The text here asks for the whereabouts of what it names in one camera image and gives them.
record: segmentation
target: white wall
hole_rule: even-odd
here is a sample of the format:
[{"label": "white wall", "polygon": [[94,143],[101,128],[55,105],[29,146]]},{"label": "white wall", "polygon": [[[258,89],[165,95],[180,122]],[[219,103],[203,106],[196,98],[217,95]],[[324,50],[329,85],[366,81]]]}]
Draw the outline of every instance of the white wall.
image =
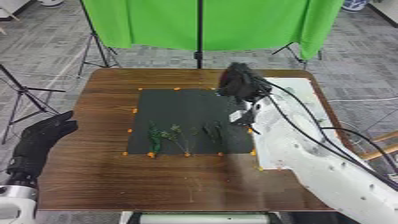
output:
[{"label": "white wall", "polygon": [[372,3],[372,5],[398,23],[398,0],[384,0],[382,3]]},{"label": "white wall", "polygon": [[[16,10],[22,8],[22,6],[27,4],[29,0],[0,0],[0,8],[4,7],[11,13],[16,12]],[[0,18],[7,18],[9,14],[0,9]]]}]

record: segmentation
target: orange marker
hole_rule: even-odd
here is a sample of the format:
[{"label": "orange marker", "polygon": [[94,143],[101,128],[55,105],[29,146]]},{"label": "orange marker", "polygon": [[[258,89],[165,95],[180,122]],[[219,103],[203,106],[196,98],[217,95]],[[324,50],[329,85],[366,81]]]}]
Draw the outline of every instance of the orange marker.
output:
[{"label": "orange marker", "polygon": [[157,156],[155,152],[149,152],[146,155],[151,157],[151,159],[155,159]]}]

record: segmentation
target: black glove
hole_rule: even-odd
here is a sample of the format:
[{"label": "black glove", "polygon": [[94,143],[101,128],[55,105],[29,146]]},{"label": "black glove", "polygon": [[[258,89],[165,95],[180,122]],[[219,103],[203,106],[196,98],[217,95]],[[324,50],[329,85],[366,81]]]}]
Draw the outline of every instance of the black glove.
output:
[{"label": "black glove", "polygon": [[263,77],[247,67],[245,63],[233,63],[221,76],[219,94],[235,96],[238,102],[256,102],[258,98],[270,95],[272,87]]},{"label": "black glove", "polygon": [[14,148],[7,173],[25,173],[38,178],[46,165],[46,156],[59,139],[78,130],[77,121],[69,121],[73,111],[38,122],[22,133]]}]

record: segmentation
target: green screen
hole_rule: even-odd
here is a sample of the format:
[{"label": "green screen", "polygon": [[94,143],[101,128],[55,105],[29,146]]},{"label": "green screen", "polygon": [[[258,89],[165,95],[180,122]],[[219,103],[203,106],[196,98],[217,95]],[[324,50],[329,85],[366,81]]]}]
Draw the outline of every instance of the green screen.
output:
[{"label": "green screen", "polygon": [[[84,0],[109,47],[196,50],[197,0]],[[343,0],[205,0],[205,50],[300,43],[302,59],[324,45]]]}]

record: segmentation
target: black mat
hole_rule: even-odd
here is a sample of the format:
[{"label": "black mat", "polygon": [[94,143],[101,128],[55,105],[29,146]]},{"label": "black mat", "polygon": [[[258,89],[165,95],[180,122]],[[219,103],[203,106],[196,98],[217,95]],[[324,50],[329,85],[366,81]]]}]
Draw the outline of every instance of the black mat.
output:
[{"label": "black mat", "polygon": [[[254,146],[247,129],[229,124],[229,114],[237,110],[235,99],[217,96],[212,90],[144,90],[139,99],[128,153],[146,154],[149,152],[148,131],[151,122],[165,131],[171,130],[173,124],[180,125],[192,154],[249,153]],[[221,141],[212,140],[203,126],[212,130],[213,136],[221,133]],[[178,140],[185,146],[183,137],[180,135]],[[167,139],[162,140],[160,154],[183,154],[183,150]]]}]

